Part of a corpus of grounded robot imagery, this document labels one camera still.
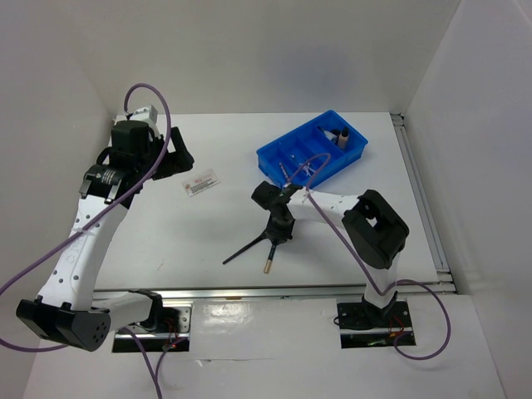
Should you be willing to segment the red lip gloss tube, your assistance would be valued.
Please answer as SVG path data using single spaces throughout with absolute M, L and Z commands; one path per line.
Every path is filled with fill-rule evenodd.
M 288 171 L 282 162 L 279 162 L 278 165 L 285 179 L 285 183 L 283 184 L 283 187 L 287 187 L 291 183 L 290 175 L 288 174 Z

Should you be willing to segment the purple eyelash curler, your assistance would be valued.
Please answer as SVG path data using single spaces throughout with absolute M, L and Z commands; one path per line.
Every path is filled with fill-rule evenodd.
M 296 175 L 303 175 L 305 178 L 310 178 L 316 173 L 311 163 L 299 163 Z

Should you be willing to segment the green gold mascara pencil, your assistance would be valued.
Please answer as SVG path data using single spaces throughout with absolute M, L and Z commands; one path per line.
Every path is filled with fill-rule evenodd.
M 278 244 L 275 241 L 273 241 L 271 243 L 271 247 L 270 247 L 270 250 L 269 250 L 269 253 L 268 253 L 268 257 L 267 257 L 265 265 L 264 265 L 264 274 L 269 274 L 270 273 L 270 270 L 271 270 L 272 264 L 273 264 L 273 258 L 274 258 L 277 246 L 278 246 Z

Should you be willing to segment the beige foundation bottle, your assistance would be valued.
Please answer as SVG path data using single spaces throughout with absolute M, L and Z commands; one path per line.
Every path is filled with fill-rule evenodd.
M 340 150 L 347 149 L 347 143 L 349 141 L 349 136 L 350 136 L 349 129 L 345 126 L 337 137 L 337 147 Z

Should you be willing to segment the clear tube black cap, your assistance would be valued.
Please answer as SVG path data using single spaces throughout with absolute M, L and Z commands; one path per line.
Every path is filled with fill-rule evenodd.
M 338 141 L 338 137 L 341 135 L 341 131 L 338 130 L 338 129 L 332 129 L 332 130 L 327 130 L 325 128 L 322 128 L 321 126 L 318 127 L 318 130 L 323 133 L 323 135 L 329 140 L 331 141 L 334 145 L 337 144 L 337 141 Z

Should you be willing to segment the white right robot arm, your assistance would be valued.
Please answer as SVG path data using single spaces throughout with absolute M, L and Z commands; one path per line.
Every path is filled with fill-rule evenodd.
M 297 221 L 328 224 L 366 277 L 364 319 L 380 326 L 390 318 L 397 300 L 398 259 L 410 230 L 379 192 L 334 195 L 292 184 L 280 189 L 264 181 L 251 198 L 283 232 Z

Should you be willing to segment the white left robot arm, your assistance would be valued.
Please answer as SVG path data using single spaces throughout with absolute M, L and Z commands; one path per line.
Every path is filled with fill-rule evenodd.
M 97 275 L 113 236 L 133 198 L 118 199 L 128 189 L 141 191 L 149 170 L 159 180 L 192 169 L 194 159 L 178 127 L 170 129 L 174 151 L 145 121 L 119 121 L 111 129 L 111 145 L 84 174 L 74 241 L 62 251 L 52 274 L 33 300 L 23 299 L 17 318 L 39 338 L 88 352 L 98 349 L 115 330 L 137 324 L 147 332 L 160 328 L 164 318 L 178 312 L 164 308 L 162 297 L 146 289 L 93 303 Z

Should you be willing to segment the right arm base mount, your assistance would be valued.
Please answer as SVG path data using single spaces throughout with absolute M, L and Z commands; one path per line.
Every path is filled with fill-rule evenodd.
M 361 302 L 338 303 L 333 323 L 339 328 L 342 349 L 416 345 L 410 309 L 397 301 L 383 317 L 371 316 Z

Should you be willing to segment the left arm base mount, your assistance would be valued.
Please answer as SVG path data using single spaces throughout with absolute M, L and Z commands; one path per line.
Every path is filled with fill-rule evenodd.
M 192 316 L 192 303 L 165 301 L 154 327 L 144 327 L 140 322 L 126 327 L 135 334 L 147 353 L 188 352 Z

